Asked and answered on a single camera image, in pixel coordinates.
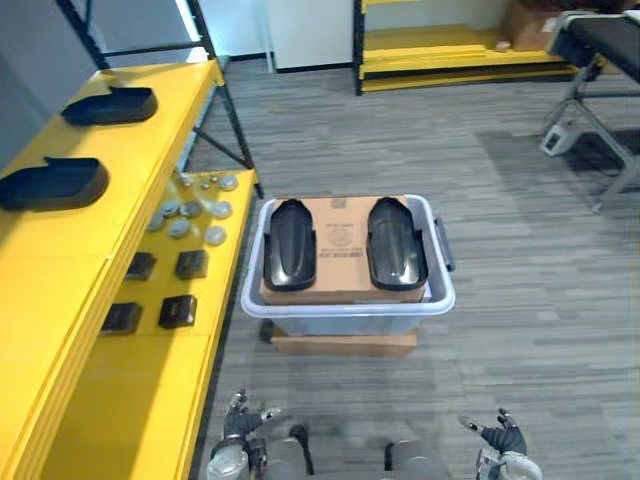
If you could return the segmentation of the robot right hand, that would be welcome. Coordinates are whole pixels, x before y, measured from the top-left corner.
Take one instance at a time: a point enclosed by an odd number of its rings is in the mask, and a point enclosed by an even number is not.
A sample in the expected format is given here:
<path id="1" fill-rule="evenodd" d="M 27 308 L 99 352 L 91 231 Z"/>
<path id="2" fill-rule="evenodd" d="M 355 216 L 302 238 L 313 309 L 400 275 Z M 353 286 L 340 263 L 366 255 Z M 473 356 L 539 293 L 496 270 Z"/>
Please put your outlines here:
<path id="1" fill-rule="evenodd" d="M 469 415 L 459 415 L 458 420 L 467 430 L 479 435 L 490 447 L 500 454 L 508 452 L 526 455 L 528 447 L 526 439 L 513 415 L 500 407 L 496 417 L 499 425 L 488 427 Z"/>

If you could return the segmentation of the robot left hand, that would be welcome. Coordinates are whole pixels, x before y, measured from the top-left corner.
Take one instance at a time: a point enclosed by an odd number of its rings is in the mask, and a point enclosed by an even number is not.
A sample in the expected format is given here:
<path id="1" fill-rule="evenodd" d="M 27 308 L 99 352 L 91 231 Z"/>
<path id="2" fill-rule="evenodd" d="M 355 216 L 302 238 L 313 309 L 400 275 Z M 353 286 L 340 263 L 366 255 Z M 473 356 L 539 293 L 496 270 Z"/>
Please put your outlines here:
<path id="1" fill-rule="evenodd" d="M 252 409 L 249 405 L 247 390 L 241 388 L 233 394 L 229 402 L 221 439 L 245 439 L 265 424 L 282 417 L 286 409 L 283 403 L 264 404 L 257 409 Z"/>

